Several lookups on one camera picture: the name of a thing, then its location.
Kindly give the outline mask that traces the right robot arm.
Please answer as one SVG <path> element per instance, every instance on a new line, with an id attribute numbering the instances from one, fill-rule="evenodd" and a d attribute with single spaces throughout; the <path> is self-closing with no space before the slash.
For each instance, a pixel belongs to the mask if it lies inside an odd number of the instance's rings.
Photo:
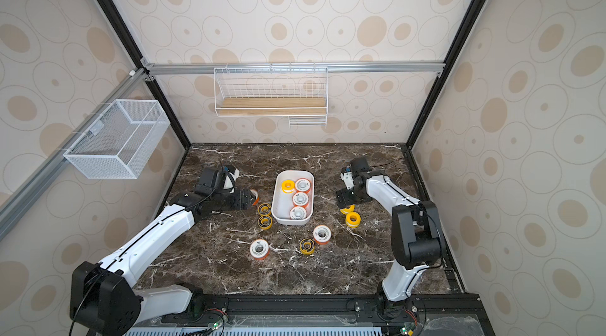
<path id="1" fill-rule="evenodd" d="M 375 200 L 391 216 L 394 263 L 382 290 L 388 301 L 407 300 L 421 275 L 435 268 L 446 252 L 437 206 L 400 189 L 364 157 L 351 160 L 342 168 L 340 178 L 345 187 L 336 192 L 336 204 L 343 213 Z"/>

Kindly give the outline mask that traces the white plastic storage box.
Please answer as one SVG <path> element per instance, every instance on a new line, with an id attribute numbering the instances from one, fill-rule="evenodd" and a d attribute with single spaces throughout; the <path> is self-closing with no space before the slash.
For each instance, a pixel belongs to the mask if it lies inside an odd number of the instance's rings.
<path id="1" fill-rule="evenodd" d="M 314 176 L 304 170 L 284 170 L 276 178 L 271 215 L 285 226 L 304 226 L 313 214 Z"/>

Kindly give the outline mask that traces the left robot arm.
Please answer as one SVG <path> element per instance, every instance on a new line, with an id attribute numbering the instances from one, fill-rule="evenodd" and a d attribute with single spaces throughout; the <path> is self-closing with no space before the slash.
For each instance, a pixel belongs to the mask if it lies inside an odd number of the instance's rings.
<path id="1" fill-rule="evenodd" d="M 98 263 L 81 263 L 72 274 L 69 318 L 101 335 L 123 335 L 134 324 L 175 314 L 189 322 L 205 314 L 202 290 L 188 283 L 138 290 L 140 276 L 183 233 L 222 211 L 258 204 L 255 189 L 239 189 L 233 165 L 203 169 L 192 192 L 180 192 L 142 231 Z"/>

